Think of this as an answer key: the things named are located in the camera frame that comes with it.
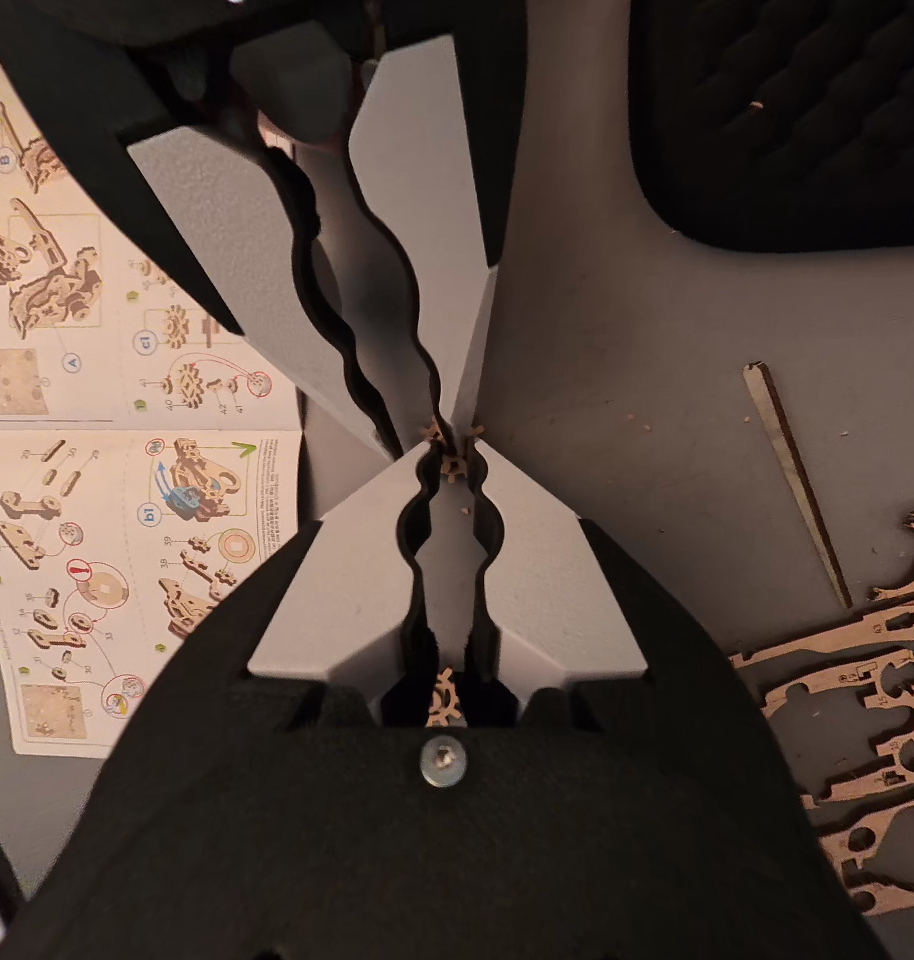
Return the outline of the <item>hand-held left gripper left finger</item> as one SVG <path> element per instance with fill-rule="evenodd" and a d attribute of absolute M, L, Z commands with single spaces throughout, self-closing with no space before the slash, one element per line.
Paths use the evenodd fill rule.
<path fill-rule="evenodd" d="M 415 574 L 399 522 L 420 493 L 418 444 L 326 513 L 248 662 L 261 677 L 393 685 Z"/>

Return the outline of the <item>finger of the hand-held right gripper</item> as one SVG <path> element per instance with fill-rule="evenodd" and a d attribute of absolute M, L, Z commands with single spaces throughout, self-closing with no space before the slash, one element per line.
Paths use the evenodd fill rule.
<path fill-rule="evenodd" d="M 307 176 L 278 148 L 240 150 L 196 126 L 127 149 L 247 342 L 386 458 L 403 447 L 355 333 L 314 269 L 321 225 Z"/>
<path fill-rule="evenodd" d="M 453 39 L 385 54 L 348 139 L 369 209 L 415 273 L 417 336 L 455 439 L 472 433 L 498 267 L 490 267 Z"/>

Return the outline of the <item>thin wooden strip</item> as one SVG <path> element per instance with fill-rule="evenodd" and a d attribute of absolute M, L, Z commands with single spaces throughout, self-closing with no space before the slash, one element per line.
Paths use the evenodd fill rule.
<path fill-rule="evenodd" d="M 851 609 L 852 595 L 771 371 L 764 362 L 752 362 L 742 377 L 833 592 Z"/>

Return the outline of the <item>laser-cut wooden parts sheet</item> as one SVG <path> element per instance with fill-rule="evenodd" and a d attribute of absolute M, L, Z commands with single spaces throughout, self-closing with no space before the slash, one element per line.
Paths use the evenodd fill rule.
<path fill-rule="evenodd" d="M 898 586 L 873 587 L 869 598 L 871 609 L 851 622 L 735 654 L 730 662 L 743 669 L 794 654 L 823 656 L 817 669 L 763 692 L 761 711 L 768 719 L 788 704 L 793 690 L 847 691 L 868 714 L 907 712 L 906 723 L 871 739 L 873 762 L 835 774 L 817 794 L 800 795 L 808 812 L 854 805 L 850 822 L 820 829 L 819 844 L 852 902 L 873 918 L 914 908 L 914 881 L 872 867 L 897 818 L 914 811 L 914 577 Z"/>

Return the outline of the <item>wooden gear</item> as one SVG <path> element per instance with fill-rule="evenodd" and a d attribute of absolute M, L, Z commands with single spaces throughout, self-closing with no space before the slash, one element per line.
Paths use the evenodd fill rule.
<path fill-rule="evenodd" d="M 468 449 L 473 440 L 485 432 L 485 426 L 478 424 L 471 427 L 468 434 L 451 442 L 445 431 L 439 426 L 433 416 L 428 425 L 421 429 L 422 437 L 428 442 L 436 443 L 441 450 L 440 474 L 447 478 L 449 484 L 454 484 L 457 477 L 468 474 Z"/>
<path fill-rule="evenodd" d="M 427 728 L 465 728 L 467 726 L 451 666 L 443 668 L 436 677 L 425 726 Z"/>

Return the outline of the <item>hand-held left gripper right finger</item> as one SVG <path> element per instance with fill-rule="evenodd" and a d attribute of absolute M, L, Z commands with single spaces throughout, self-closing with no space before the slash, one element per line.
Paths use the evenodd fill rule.
<path fill-rule="evenodd" d="M 498 634 L 500 683 L 579 683 L 642 677 L 644 654 L 580 517 L 483 440 L 483 498 L 502 524 L 483 577 Z"/>

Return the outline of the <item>illustrated instruction booklet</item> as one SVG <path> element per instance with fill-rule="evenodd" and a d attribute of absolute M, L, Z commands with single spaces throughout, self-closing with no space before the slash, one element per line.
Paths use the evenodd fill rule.
<path fill-rule="evenodd" d="M 298 526 L 296 387 L 71 177 L 0 64 L 0 672 L 16 754 L 103 759 Z"/>

